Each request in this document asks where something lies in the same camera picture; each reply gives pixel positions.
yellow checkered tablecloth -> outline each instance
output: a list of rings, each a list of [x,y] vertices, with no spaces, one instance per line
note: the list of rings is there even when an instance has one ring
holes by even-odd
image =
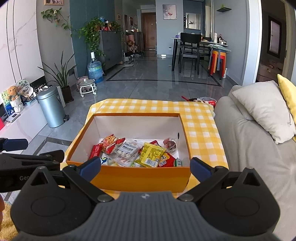
[[[212,167],[224,166],[228,168],[226,156],[217,126],[213,118],[213,106],[198,102],[172,102],[138,99],[106,99],[93,104],[89,108],[86,122],[94,113],[180,113],[190,148],[191,157],[198,157]],[[65,152],[67,160],[73,143]],[[198,180],[191,175],[184,192],[198,185]],[[118,198],[120,192],[104,190],[113,198]]]

fluffy rug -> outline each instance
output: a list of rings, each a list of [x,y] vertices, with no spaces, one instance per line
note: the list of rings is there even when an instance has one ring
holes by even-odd
[[[5,203],[5,209],[3,211],[3,221],[1,224],[1,231],[0,231],[0,241],[7,241],[12,240],[17,235],[17,230],[13,225],[13,222],[10,218],[10,208],[11,205],[7,202]]]

power outlet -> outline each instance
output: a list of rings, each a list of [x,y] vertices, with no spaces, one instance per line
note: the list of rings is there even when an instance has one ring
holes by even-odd
[[[71,75],[73,75],[73,74],[75,74],[75,72],[74,72],[74,70],[71,70],[71,71],[69,72],[69,76],[71,76]]]

wooden door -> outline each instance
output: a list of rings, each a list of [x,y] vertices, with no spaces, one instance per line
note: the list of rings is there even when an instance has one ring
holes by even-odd
[[[156,13],[142,13],[142,30],[144,34],[144,49],[155,49],[156,40]]]

tiled floor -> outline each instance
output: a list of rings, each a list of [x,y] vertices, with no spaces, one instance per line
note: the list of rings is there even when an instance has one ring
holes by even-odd
[[[184,63],[181,73],[176,62],[175,71],[171,71],[171,58],[158,58],[155,52],[134,58],[134,66],[123,68],[116,65],[109,70],[104,81],[97,85],[97,95],[86,94],[80,97],[73,91],[74,101],[65,107],[69,121],[57,128],[46,125],[30,142],[23,154],[38,155],[53,150],[66,150],[77,133],[83,127],[89,107],[108,98],[153,99],[184,101],[186,98],[211,97],[216,100],[228,95],[233,81],[228,78],[219,80],[217,74],[209,77],[208,62],[200,62],[199,75],[194,70],[191,60]],[[18,193],[2,194],[5,200],[13,202]]]

